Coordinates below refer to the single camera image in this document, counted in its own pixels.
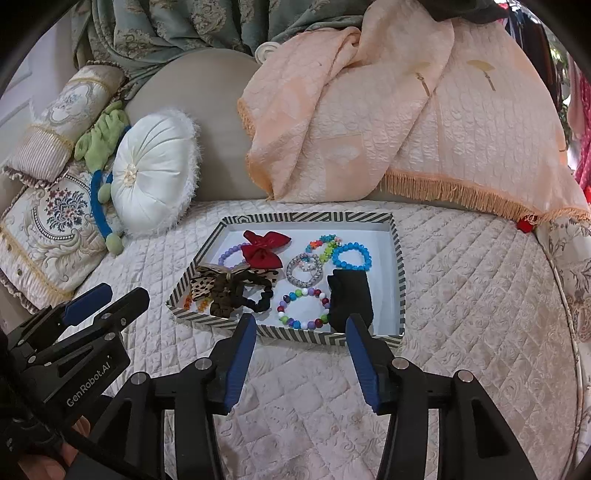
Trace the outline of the left hand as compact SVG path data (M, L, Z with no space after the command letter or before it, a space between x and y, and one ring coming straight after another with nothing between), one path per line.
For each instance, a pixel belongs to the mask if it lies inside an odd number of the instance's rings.
M64 479L77 454L61 431L49 430L43 440L25 441L17 464L23 479Z

